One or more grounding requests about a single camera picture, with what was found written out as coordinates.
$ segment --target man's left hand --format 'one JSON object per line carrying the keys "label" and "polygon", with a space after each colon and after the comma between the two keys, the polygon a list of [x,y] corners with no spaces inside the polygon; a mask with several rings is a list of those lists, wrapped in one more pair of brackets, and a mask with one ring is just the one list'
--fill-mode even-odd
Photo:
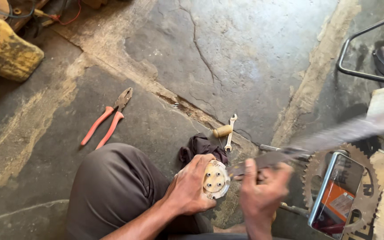
{"label": "man's left hand", "polygon": [[195,155],[176,176],[163,197],[163,201],[173,206],[179,215],[193,215],[216,206],[215,199],[204,194],[205,168],[214,155]]}

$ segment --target chain sprocket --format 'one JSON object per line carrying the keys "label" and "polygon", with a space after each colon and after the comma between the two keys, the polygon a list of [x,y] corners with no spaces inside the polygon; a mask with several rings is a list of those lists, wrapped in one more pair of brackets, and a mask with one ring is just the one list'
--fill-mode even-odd
{"label": "chain sprocket", "polygon": [[[352,224],[346,224],[344,228],[344,236],[352,236],[355,231],[362,229],[366,224],[370,223],[374,213],[376,212],[377,204],[379,201],[380,190],[379,184],[377,181],[377,174],[373,168],[373,165],[370,163],[370,160],[367,156],[364,155],[362,151],[358,148],[352,146],[351,144],[343,144],[335,150],[345,150],[349,153],[349,157],[354,161],[365,167],[364,175],[361,180],[361,184],[357,190],[355,199],[352,204],[351,210],[357,209],[361,213],[359,220],[355,221]],[[314,205],[314,200],[312,198],[312,178],[314,176],[319,176],[322,179],[325,176],[325,170],[327,168],[327,162],[325,161],[325,156],[327,153],[330,153],[335,150],[326,150],[321,152],[316,152],[309,159],[309,163],[306,165],[305,175],[302,178],[304,183],[303,195],[305,196],[306,207],[311,210]],[[371,188],[371,196],[364,195],[365,188]]]}

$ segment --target spanner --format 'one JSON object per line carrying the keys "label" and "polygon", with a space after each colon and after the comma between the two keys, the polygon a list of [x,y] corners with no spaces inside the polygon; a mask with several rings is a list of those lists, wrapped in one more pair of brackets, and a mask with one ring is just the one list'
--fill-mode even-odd
{"label": "spanner", "polygon": [[226,146],[224,147],[224,150],[227,151],[229,149],[229,151],[232,151],[232,146],[230,145],[230,142],[232,140],[232,133],[233,133],[233,123],[235,123],[235,120],[237,119],[237,115],[234,114],[233,117],[230,118],[230,126],[232,127],[232,132],[229,134],[229,136],[227,137],[227,144]]}

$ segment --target knee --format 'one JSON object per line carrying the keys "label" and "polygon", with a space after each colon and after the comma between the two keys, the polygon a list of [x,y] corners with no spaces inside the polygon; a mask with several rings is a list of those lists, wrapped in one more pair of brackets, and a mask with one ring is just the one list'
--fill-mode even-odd
{"label": "knee", "polygon": [[96,170],[109,167],[114,162],[125,161],[125,156],[137,156],[138,154],[143,153],[128,144],[107,144],[89,153],[81,163],[80,169]]}

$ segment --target metal stand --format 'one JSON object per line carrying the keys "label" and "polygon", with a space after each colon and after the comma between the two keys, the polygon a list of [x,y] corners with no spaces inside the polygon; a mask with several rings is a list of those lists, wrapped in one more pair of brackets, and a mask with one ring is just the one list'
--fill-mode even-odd
{"label": "metal stand", "polygon": [[342,63],[343,63],[343,59],[346,55],[346,51],[348,50],[348,47],[349,47],[349,44],[350,42],[358,37],[358,36],[361,36],[363,35],[364,33],[366,32],[369,32],[371,30],[374,30],[380,26],[384,25],[384,20],[360,31],[360,32],[357,32],[355,33],[354,35],[350,36],[346,42],[343,44],[343,48],[342,48],[342,51],[341,51],[341,54],[339,56],[339,60],[337,61],[337,64],[336,64],[336,67],[337,69],[344,73],[344,74],[347,74],[347,75],[351,75],[351,76],[356,76],[356,77],[362,77],[362,78],[365,78],[365,79],[369,79],[369,80],[373,80],[373,81],[377,81],[377,82],[384,82],[384,77],[383,76],[377,76],[377,75],[373,75],[373,74],[365,74],[365,73],[361,73],[361,72],[357,72],[357,71],[353,71],[353,70],[349,70],[349,69],[346,69],[342,66]]}

